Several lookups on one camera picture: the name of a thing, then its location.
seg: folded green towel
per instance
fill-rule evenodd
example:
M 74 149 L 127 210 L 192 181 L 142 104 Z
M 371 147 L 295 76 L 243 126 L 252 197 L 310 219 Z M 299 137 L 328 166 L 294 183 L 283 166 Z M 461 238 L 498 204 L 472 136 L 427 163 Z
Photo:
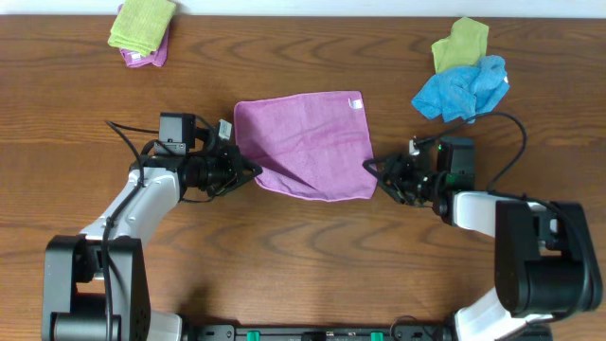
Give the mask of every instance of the folded green towel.
M 436 73 L 454 66 L 472 66 L 486 56 L 489 27 L 470 18 L 453 24 L 451 35 L 432 45 Z
M 160 47 L 175 8 L 167 0 L 126 0 L 107 44 L 149 56 Z

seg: white tag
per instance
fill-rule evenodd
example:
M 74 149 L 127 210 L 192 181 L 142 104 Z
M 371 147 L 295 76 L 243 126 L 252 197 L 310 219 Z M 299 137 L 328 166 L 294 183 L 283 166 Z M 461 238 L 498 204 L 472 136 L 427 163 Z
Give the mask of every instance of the white tag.
M 224 119 L 219 120 L 219 138 L 225 141 L 231 138 L 231 123 Z
M 351 109 L 362 109 L 362 108 L 364 108 L 364 105 L 362 104 L 361 99 L 354 99 L 354 100 L 349 99 L 349 107 Z

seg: wooden table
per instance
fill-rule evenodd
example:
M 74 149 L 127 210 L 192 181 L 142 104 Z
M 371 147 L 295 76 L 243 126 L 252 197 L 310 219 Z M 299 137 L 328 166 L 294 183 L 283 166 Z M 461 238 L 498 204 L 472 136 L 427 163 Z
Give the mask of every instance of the wooden table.
M 166 65 L 129 69 L 106 44 L 112 17 L 1 17 L 0 338 L 39 339 L 47 242 L 90 224 L 126 181 L 133 156 L 103 120 L 156 129 L 160 111 L 230 120 L 240 100 L 360 90 L 375 155 L 402 151 L 445 127 L 410 100 L 453 21 L 182 16 Z M 498 108 L 529 133 L 499 188 L 582 203 L 604 272 L 606 22 L 482 22 L 489 54 L 507 61 L 511 90 Z M 475 139 L 479 188 L 520 144 L 502 118 L 460 134 Z M 129 136 L 139 147 L 148 137 Z M 492 240 L 380 190 L 327 204 L 248 184 L 175 208 L 145 262 L 153 308 L 196 322 L 389 325 L 475 302 L 493 284 L 492 254 Z M 602 339 L 603 307 L 554 333 Z

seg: purple cloth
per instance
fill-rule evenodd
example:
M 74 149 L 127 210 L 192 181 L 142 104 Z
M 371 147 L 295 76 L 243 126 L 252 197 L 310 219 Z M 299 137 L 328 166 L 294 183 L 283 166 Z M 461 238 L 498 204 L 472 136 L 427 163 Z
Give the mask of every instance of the purple cloth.
M 362 94 L 339 91 L 245 101 L 234 113 L 236 142 L 263 167 L 262 187 L 306 200 L 369 199 L 377 180 Z
M 122 6 L 123 5 L 117 7 L 118 13 L 120 13 Z M 164 65 L 169 54 L 169 28 L 167 27 L 166 32 L 164 32 L 164 37 L 162 38 L 162 43 L 160 44 L 160 47 L 158 47 L 158 50 L 153 51 L 149 56 L 143 57 L 140 53 L 126 48 L 120 48 L 120 54 L 128 67 L 139 67 L 149 63 L 158 67 Z

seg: green cloth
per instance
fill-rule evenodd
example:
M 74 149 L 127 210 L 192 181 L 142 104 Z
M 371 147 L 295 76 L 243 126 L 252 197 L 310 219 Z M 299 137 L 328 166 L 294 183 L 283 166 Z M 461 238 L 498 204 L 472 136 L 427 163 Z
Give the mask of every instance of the green cloth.
M 453 24 L 451 35 L 432 45 L 436 73 L 454 66 L 476 65 L 486 56 L 489 27 L 470 18 L 461 18 Z
M 175 8 L 167 0 L 126 0 L 107 44 L 149 56 L 160 47 Z

